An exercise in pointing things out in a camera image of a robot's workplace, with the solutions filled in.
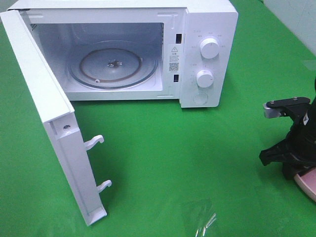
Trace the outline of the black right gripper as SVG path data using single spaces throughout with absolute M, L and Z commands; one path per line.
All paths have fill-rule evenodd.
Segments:
M 291 117 L 293 125 L 285 140 L 262 150 L 259 159 L 263 166 L 282 162 L 287 180 L 304 175 L 316 166 L 316 101 L 309 98 L 282 100 L 283 113 Z

